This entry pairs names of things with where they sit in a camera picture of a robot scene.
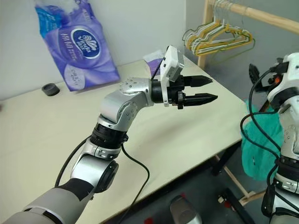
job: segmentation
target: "floor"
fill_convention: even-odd
[[[257,182],[248,177],[242,168],[241,149],[238,150],[228,162],[229,169],[239,179],[247,191],[259,192],[265,189],[265,182]],[[242,193],[231,181],[225,171],[217,177],[211,175],[211,169],[198,173],[191,179],[180,184],[176,189],[163,195],[156,201],[149,204],[146,208],[128,217],[122,224],[143,224],[144,220],[151,217],[154,224],[174,223],[170,213],[171,200],[182,193],[193,204],[201,215],[204,224],[241,224],[242,220],[236,212],[226,208],[224,204],[217,201],[218,194],[225,188],[230,188],[237,198],[242,197]],[[250,202],[245,206],[247,212],[254,219],[256,224],[268,224],[269,219],[261,213],[262,200]],[[107,224],[116,223],[114,219]]]

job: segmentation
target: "table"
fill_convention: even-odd
[[[122,80],[149,77],[144,61],[118,70]],[[182,75],[209,76],[186,58]],[[118,86],[69,92],[60,83],[61,91],[54,97],[36,90],[1,102],[0,222],[54,186],[69,153],[91,134],[101,100]],[[239,122],[246,114],[244,102],[216,81],[203,87],[187,87],[185,92],[207,92],[219,97],[209,104],[183,110],[163,105],[144,108],[128,131],[127,152],[143,162],[151,175],[139,200],[241,139]],[[67,180],[75,160],[62,182]],[[95,195],[78,224],[97,224],[124,210],[145,181],[145,170],[123,153],[116,160],[120,168],[112,186]]]

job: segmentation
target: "tissue package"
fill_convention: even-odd
[[[70,91],[120,79],[88,0],[35,0],[40,33]]]

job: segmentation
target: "logo on package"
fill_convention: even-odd
[[[100,54],[100,43],[95,39],[95,37],[83,29],[73,30],[71,33],[71,38],[82,52],[83,56],[88,59],[93,59]]]

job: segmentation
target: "green cloth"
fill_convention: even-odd
[[[271,136],[279,146],[282,146],[284,134],[278,114],[255,115],[255,118],[263,130]],[[260,132],[252,120],[244,126],[244,131],[254,142],[272,149],[280,156],[280,151]],[[275,156],[273,154],[253,145],[242,135],[242,164],[248,176],[260,181],[266,180],[269,171],[274,166],[274,161]]]

